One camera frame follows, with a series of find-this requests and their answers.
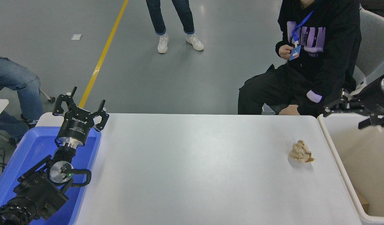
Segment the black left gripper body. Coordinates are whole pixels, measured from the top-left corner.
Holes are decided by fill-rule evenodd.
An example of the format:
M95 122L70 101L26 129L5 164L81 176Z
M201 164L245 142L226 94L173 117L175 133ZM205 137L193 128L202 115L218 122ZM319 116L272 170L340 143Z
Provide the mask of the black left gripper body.
M69 110L64 115L64 122L58 132L56 140L61 138L75 138L81 143L86 143L93 120L88 118L91 113L84 109Z

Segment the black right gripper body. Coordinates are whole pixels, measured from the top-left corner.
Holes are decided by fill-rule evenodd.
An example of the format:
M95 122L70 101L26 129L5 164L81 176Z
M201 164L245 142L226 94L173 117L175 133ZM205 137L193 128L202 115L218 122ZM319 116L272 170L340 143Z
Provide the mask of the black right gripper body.
M363 88L362 97L368 111L384 116L384 75Z

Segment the person's left hand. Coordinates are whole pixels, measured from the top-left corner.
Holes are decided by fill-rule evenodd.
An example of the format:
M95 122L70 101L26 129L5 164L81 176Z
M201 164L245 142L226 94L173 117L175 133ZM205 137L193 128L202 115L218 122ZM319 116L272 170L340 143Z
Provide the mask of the person's left hand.
M301 115L298 112L298 105L297 104L289 104L286 108L282 109L278 115L293 115L298 116Z

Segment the person's right hand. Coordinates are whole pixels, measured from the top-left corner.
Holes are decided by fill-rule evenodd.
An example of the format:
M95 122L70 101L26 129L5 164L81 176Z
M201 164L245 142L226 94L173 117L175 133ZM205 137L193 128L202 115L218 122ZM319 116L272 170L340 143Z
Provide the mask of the person's right hand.
M294 47L291 47L290 45L283 45L279 47L278 49L279 57L283 58L284 60L289 60L293 49Z

